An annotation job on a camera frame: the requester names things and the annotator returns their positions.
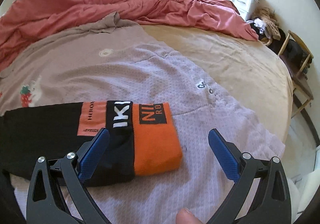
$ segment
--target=red comforter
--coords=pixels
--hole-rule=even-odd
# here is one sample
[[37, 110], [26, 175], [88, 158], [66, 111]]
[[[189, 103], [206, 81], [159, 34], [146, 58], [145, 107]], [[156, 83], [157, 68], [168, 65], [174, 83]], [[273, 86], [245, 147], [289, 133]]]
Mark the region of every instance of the red comforter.
[[0, 71], [30, 44], [113, 11], [144, 25], [197, 27], [246, 40], [258, 38], [228, 0], [16, 0], [0, 18]]

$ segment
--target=white sheet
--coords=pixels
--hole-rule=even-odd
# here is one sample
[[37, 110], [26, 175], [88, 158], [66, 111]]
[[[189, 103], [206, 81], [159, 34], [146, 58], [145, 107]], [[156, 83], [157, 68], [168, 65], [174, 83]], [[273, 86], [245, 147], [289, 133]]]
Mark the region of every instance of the white sheet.
[[197, 28], [142, 27], [204, 69], [241, 105], [255, 111], [267, 130], [285, 142], [293, 85], [286, 66], [269, 48], [261, 42]]

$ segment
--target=metal screw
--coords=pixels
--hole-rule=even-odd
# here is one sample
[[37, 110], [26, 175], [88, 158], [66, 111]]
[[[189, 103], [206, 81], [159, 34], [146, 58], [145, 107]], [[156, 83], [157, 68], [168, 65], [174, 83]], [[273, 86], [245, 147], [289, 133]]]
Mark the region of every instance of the metal screw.
[[250, 159], [251, 158], [251, 155], [249, 153], [243, 153], [242, 157], [244, 159]]
[[74, 152], [70, 152], [70, 153], [67, 154], [67, 158], [68, 158], [68, 159], [72, 159], [72, 158], [74, 158], [75, 156], [76, 156], [76, 154], [75, 154]]
[[275, 163], [279, 163], [279, 162], [280, 162], [280, 159], [279, 159], [278, 157], [274, 157], [274, 158], [272, 159], [272, 161], [274, 161]]
[[44, 157], [39, 157], [39, 158], [38, 158], [38, 162], [39, 162], [39, 163], [42, 163], [44, 160], [45, 160]]

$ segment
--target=finger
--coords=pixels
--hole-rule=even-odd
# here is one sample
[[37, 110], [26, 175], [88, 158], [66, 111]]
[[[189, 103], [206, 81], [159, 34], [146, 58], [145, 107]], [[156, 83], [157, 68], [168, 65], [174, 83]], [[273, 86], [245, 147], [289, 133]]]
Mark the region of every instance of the finger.
[[182, 209], [177, 213], [176, 224], [202, 224], [188, 209]]

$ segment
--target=circular logo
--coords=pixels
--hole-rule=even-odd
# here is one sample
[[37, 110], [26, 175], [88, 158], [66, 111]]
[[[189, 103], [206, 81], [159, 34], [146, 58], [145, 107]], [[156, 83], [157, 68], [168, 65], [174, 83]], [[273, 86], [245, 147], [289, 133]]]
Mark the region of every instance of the circular logo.
[[104, 56], [108, 56], [113, 52], [113, 49], [104, 49], [102, 51], [99, 52], [99, 56], [104, 57]]

